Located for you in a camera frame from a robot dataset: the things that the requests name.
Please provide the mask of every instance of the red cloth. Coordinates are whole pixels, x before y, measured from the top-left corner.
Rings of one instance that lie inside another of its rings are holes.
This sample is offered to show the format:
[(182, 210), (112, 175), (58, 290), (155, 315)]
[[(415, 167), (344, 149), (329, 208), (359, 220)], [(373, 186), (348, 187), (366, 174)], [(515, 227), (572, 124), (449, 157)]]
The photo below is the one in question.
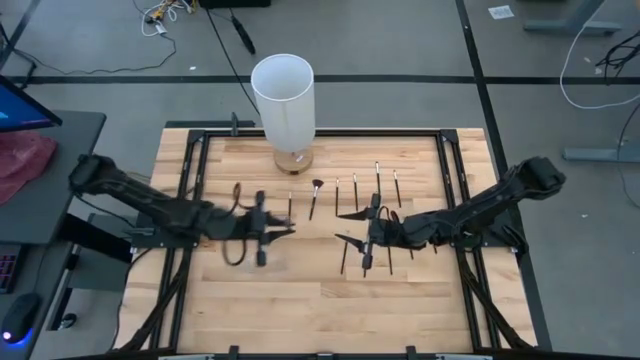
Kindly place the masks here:
[(40, 176), (56, 142), (35, 131), (0, 133), (0, 205)]

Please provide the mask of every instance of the keyboard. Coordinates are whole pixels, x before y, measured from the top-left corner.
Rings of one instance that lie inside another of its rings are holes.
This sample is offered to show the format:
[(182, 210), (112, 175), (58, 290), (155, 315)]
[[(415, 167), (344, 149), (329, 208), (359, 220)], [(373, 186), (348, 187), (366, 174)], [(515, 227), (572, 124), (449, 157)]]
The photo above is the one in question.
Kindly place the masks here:
[(27, 245), (0, 244), (0, 294), (13, 291), (27, 249)]

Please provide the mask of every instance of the lamp base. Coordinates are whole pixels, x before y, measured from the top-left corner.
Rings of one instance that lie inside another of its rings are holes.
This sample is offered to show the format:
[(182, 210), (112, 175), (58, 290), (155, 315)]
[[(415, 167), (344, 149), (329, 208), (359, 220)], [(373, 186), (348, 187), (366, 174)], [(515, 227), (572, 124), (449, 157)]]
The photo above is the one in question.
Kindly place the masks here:
[(294, 153), (273, 150), (273, 160), (280, 171), (287, 175), (298, 175), (313, 163), (313, 151), (311, 148)]

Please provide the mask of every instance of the gray floor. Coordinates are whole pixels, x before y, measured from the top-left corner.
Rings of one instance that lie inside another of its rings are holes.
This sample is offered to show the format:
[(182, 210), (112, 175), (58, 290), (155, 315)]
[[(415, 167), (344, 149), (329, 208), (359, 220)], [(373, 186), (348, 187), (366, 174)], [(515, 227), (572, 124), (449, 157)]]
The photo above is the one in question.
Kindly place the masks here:
[[(0, 4), (10, 31), (26, 1)], [(610, 0), (597, 19), (615, 20), (624, 30), (611, 38), (582, 38), (569, 63), (569, 76), (595, 76), (594, 64), (616, 42), (638, 29), (632, 0)], [(155, 1), (139, 0), (141, 7)], [(526, 18), (557, 18), (578, 1), (466, 1), (487, 76), (558, 76), (572, 38), (521, 30)], [(493, 20), (487, 7), (509, 4), (515, 17)], [(252, 34), (251, 58), (231, 26), (216, 19), (242, 75), (266, 55), (291, 52), (307, 58), (317, 74), (472, 75), (452, 0), (274, 0), (268, 9), (236, 15)], [(42, 0), (18, 47), (64, 70), (135, 67), (158, 62), (170, 50), (160, 38), (140, 34), (130, 1)], [(161, 69), (119, 75), (229, 75), (222, 50), (203, 13), (179, 14), (167, 25), (178, 54)], [(24, 74), (12, 56), (5, 75)], [(630, 64), (625, 73), (638, 75)], [(39, 69), (37, 75), (59, 75)], [(640, 93), (640, 86), (569, 86), (585, 105), (616, 102)], [(167, 120), (220, 120), (231, 111), (255, 114), (237, 84), (67, 84), (34, 85), (28, 92), (54, 109), (100, 111), (108, 119), (96, 152), (127, 170), (150, 174), (159, 135)], [(624, 197), (616, 167), (568, 163), (564, 146), (615, 146), (632, 105), (599, 111), (573, 108), (557, 85), (492, 85), (489, 92), (509, 163), (544, 155), (568, 177), (563, 191), (544, 202), (521, 205), (534, 269), (554, 349), (640, 356), (636, 310), (640, 286), (639, 214)], [(318, 126), (485, 127), (475, 85), (416, 83), (321, 83), (316, 85)], [(640, 125), (629, 128), (637, 139)], [(640, 199), (635, 165), (624, 165), (630, 193)], [(95, 200), (123, 214), (132, 209), (107, 198)], [(78, 204), (73, 211), (86, 215)], [(77, 327), (45, 332), (35, 359), (82, 355), (110, 344), (119, 294), (78, 292), (70, 310)], [(62, 342), (74, 346), (61, 346)]]

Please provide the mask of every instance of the computer monitor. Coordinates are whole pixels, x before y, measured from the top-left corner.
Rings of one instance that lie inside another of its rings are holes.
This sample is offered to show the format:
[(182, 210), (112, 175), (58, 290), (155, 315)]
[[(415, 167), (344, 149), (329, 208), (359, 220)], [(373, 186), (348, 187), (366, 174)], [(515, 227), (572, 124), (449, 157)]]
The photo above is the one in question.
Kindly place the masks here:
[(0, 133), (62, 125), (62, 120), (0, 75)]

